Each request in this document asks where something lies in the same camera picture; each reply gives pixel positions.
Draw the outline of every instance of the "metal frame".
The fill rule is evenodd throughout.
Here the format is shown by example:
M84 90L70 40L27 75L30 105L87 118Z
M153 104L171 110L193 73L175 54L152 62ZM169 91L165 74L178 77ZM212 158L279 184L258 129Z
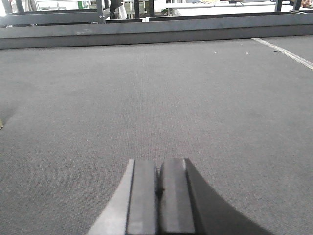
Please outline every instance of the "metal frame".
M279 12L282 10L283 0L276 0L275 4L275 12ZM300 9L301 0L294 0L293 3L293 11L297 11Z
M22 1L16 0L18 13L9 13L0 17L0 26L25 24L60 23L104 23L101 0L96 0L96 9L62 11L24 11Z
M0 28L0 49L122 45L313 35L312 13L262 13L158 22Z

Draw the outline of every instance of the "gray platform edge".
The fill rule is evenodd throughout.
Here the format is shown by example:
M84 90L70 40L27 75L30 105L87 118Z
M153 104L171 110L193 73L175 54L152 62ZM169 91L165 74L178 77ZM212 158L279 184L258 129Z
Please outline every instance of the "gray platform edge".
M0 49L101 46L313 34L312 14L0 28Z

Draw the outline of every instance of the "white tape strip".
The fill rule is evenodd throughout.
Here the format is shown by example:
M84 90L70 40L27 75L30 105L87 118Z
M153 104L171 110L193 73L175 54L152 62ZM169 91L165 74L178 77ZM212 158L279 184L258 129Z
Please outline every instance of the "white tape strip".
M313 63L312 62L310 62L310 61L308 61L306 59L303 59L302 57L300 57L300 56L298 56L296 54L293 54L290 51L287 51L287 50L285 50L285 49L283 49L281 47L278 47L275 44L269 43L269 42L267 42L267 41L265 41L263 39L260 39L260 38L251 38L251 39L256 40L257 42L260 42L260 43L262 43L262 44L264 44L264 45L266 45L268 47L271 47L271 48L275 49L276 51L279 51L279 52L285 54L286 56L290 57L291 59L299 62L300 64L304 65L305 67L313 70Z

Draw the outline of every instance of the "gray floor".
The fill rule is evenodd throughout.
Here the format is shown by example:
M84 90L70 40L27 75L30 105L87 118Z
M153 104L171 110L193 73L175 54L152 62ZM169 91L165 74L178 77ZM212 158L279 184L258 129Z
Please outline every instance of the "gray floor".
M270 39L312 60L312 36ZM85 234L128 158L190 158L276 235L313 234L313 71L251 39L0 51L0 234Z

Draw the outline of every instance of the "metal bar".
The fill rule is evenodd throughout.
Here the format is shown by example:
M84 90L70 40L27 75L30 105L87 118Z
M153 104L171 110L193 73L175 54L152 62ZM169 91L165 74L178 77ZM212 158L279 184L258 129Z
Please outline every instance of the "metal bar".
M283 0L276 0L275 11L282 11Z
M61 17L63 14L55 14L55 17ZM64 14L72 18L79 13ZM96 13L84 13L86 18L97 17ZM7 19L21 16L6 16L0 18L0 25L7 23ZM45 37L47 34L54 36L72 36L81 32L88 32L88 35L106 35L106 34L135 34L135 33L161 33L161 32L179 32L179 31L197 31L197 30L215 30L229 28L262 28L290 25L313 25L312 14L288 14L288 15L268 15L251 17L224 17L212 19L193 19L166 22L134 22L127 24L108 24L108 25L62 25L55 27L35 27L35 28L0 28L0 38L8 37Z
M313 24L310 25L291 25L291 26L266 26L249 28L229 28L215 30L196 30L196 31L172 31L172 32L147 32L147 33L129 33L129 34L98 34L98 35L80 35L72 36L46 36L46 37L28 37L28 38L3 38L0 39L0 49L13 48L38 48L38 47L75 47L75 46L104 46L104 45L124 45L140 43L166 43L166 42L188 42L205 40L227 40L242 38L263 38L263 37L284 37L284 36L302 36L313 34Z
M135 160L127 235L157 234L157 176L149 160Z
M240 13L240 14L219 14L219 15L200 15L200 16L164 16L149 19L149 21L175 21L192 19L209 19L223 17L242 17L242 16L269 16L269 15L291 15L291 12L260 12L260 13Z
M164 234L195 234L184 159L166 159L161 167L160 227Z
M18 8L18 11L21 13L21 12L24 12L24 7L23 7L23 3L21 0L15 0L15 3L16 3L16 7Z
M1 18L0 25L88 23L99 19L102 20L97 12L7 15Z
M109 0L104 0L104 9L109 8Z
M134 0L135 18L140 18L139 14L139 0Z
M98 13L98 19L96 20L96 22L104 23L102 0L96 0L96 5L97 5L97 13Z
M8 0L2 0L2 4L6 14L12 13L12 7Z
M75 10L53 10L53 11L24 11L23 13L14 12L9 14L13 15L36 15L36 14L57 14L57 13L88 13L88 12L97 12L96 9L75 9Z
M294 3L293 3L293 10L294 11L297 11L300 9L300 6L301 6L301 0L294 0Z
M150 17L154 17L155 16L154 0L149 0L149 16Z

